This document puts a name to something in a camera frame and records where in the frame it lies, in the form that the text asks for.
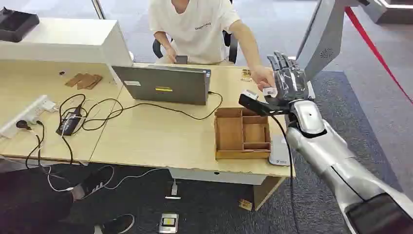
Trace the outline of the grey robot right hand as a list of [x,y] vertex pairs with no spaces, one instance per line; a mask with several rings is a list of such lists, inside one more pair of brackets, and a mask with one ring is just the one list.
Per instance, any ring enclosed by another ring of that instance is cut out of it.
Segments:
[[267,59],[272,67],[277,94],[277,103],[286,105],[296,100],[308,99],[308,80],[295,60],[275,51]]

